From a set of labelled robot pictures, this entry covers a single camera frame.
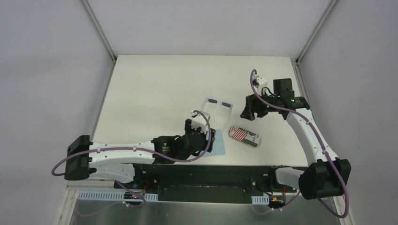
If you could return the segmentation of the flag print glasses case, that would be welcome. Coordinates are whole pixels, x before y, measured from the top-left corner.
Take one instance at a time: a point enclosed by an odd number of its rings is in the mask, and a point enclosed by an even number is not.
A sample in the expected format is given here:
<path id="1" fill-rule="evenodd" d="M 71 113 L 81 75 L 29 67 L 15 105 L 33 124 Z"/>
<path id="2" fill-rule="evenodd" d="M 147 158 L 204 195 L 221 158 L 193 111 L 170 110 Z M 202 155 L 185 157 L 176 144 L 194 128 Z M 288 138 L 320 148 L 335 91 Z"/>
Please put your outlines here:
<path id="1" fill-rule="evenodd" d="M 262 137 L 257 133 L 254 133 L 248 129 L 239 127 L 239 126 L 231 126 L 228 131 L 229 137 L 243 143 L 247 146 L 257 148 L 261 145 Z"/>

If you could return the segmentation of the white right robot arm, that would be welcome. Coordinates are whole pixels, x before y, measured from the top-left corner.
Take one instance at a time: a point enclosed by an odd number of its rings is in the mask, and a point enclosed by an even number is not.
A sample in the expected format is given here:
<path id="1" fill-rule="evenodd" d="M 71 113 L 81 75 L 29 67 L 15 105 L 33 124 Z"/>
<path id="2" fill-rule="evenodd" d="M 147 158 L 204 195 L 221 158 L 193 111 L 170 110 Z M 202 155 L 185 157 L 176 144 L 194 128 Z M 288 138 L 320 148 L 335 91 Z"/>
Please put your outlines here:
<path id="1" fill-rule="evenodd" d="M 290 78 L 273 81 L 274 93 L 267 94 L 268 82 L 258 76 L 250 81 L 253 94 L 245 98 L 241 118 L 253 121 L 277 112 L 290 125 L 304 150 L 308 167 L 302 171 L 292 167 L 276 167 L 267 178 L 267 188 L 278 192 L 284 186 L 299 189 L 307 200 L 344 195 L 351 164 L 340 159 L 321 135 L 309 103 L 295 95 Z"/>

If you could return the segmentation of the light blue cleaning cloth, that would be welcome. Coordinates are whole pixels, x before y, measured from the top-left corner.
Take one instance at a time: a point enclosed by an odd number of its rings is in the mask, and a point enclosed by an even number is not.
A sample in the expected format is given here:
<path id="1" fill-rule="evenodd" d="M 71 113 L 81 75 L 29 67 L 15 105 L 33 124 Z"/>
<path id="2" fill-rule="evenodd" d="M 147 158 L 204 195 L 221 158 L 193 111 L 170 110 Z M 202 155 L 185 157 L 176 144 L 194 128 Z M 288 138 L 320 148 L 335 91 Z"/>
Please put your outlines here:
<path id="1" fill-rule="evenodd" d="M 222 130 L 218 129 L 215 133 L 215 140 L 213 142 L 211 156 L 222 156 L 226 154 L 225 143 L 223 138 Z"/>

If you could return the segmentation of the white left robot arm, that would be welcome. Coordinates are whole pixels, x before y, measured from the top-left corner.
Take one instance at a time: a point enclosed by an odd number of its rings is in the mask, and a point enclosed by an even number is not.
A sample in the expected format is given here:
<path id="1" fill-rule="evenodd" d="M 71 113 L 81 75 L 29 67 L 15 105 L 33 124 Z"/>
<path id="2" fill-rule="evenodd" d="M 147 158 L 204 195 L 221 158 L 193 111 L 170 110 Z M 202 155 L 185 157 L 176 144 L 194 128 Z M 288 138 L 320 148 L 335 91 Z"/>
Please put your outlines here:
<path id="1" fill-rule="evenodd" d="M 133 164 L 188 163 L 212 151 L 216 130 L 206 122 L 187 119 L 184 130 L 183 135 L 122 145 L 92 142 L 89 135 L 81 135 L 67 148 L 65 171 L 61 175 L 69 181 L 90 177 L 116 180 L 139 189 L 143 177 L 134 172 Z"/>

